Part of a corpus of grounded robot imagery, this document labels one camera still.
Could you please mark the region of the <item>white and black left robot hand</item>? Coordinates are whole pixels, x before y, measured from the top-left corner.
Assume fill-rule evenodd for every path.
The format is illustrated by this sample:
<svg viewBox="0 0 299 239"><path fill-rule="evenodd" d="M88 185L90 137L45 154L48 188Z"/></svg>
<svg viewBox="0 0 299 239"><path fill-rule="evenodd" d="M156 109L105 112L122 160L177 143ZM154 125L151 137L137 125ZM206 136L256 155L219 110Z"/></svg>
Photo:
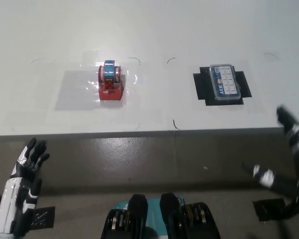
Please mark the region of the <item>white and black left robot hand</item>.
<svg viewBox="0 0 299 239"><path fill-rule="evenodd" d="M39 171L50 157L45 141L32 138L17 158L0 201L0 239L21 239L30 230L42 187Z"/></svg>

